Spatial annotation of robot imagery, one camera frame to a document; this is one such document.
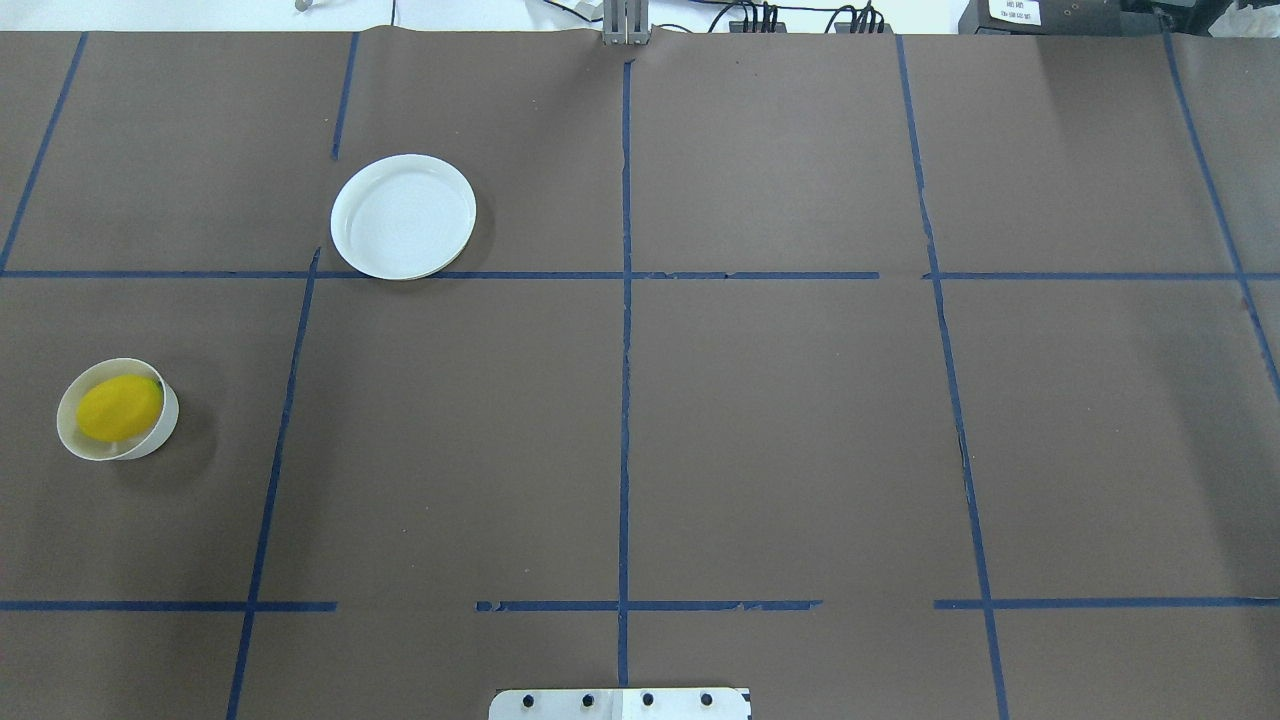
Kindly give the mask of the yellow lemon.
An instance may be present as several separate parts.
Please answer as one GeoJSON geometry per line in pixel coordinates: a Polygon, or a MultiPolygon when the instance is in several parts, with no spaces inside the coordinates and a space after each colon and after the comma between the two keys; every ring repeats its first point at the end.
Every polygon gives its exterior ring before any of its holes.
{"type": "Polygon", "coordinates": [[[150,433],[159,421],[164,391],[146,375],[118,375],[84,393],[76,407],[81,433],[104,443],[119,443],[150,433]]]}

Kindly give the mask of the white plate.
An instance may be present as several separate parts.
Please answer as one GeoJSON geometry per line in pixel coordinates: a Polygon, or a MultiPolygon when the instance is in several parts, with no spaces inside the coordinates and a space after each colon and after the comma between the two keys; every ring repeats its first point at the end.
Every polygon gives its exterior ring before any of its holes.
{"type": "Polygon", "coordinates": [[[352,174],[332,205],[329,231],[339,256],[383,281],[416,281],[453,263],[477,222],[477,196],[440,158],[399,154],[352,174]]]}

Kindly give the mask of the white bowl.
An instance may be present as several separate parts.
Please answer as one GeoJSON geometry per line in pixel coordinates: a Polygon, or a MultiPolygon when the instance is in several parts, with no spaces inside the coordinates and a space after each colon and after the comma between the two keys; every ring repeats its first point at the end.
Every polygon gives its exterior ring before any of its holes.
{"type": "Polygon", "coordinates": [[[114,357],[86,369],[67,387],[58,404],[55,424],[58,438],[72,455],[95,462],[127,461],[141,459],[160,448],[177,428],[179,410],[175,391],[154,366],[133,357],[114,357]],[[81,433],[76,425],[76,407],[84,393],[104,380],[127,374],[154,378],[163,387],[164,405],[156,425],[145,436],[136,436],[119,443],[97,442],[81,433]]]}

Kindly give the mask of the orange black connector board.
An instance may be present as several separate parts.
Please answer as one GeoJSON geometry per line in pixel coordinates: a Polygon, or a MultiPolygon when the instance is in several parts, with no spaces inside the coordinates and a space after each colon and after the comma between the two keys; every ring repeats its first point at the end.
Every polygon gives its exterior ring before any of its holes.
{"type": "Polygon", "coordinates": [[[780,35],[787,32],[781,19],[781,6],[771,3],[739,1],[733,9],[740,9],[742,18],[727,22],[730,33],[780,35]]]}

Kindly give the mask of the black computer box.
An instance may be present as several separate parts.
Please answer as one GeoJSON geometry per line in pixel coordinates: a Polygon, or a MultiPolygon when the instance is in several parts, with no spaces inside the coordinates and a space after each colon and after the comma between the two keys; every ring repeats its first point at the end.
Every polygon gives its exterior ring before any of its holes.
{"type": "Polygon", "coordinates": [[[957,33],[1142,37],[1161,35],[1151,9],[1133,1],[969,1],[957,33]]]}

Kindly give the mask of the aluminium frame post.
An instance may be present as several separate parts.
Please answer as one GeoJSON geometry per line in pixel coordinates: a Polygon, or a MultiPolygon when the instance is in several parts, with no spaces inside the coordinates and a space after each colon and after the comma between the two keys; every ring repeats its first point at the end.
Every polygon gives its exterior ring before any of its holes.
{"type": "Polygon", "coordinates": [[[646,45],[652,38],[648,0],[604,0],[602,40],[605,46],[646,45]]]}

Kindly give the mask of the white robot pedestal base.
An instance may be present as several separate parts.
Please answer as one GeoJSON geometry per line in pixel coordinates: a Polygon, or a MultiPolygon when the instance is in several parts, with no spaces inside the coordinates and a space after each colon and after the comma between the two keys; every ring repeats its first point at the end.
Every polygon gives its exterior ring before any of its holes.
{"type": "Polygon", "coordinates": [[[508,689],[489,719],[751,719],[748,689],[732,687],[508,689]]]}

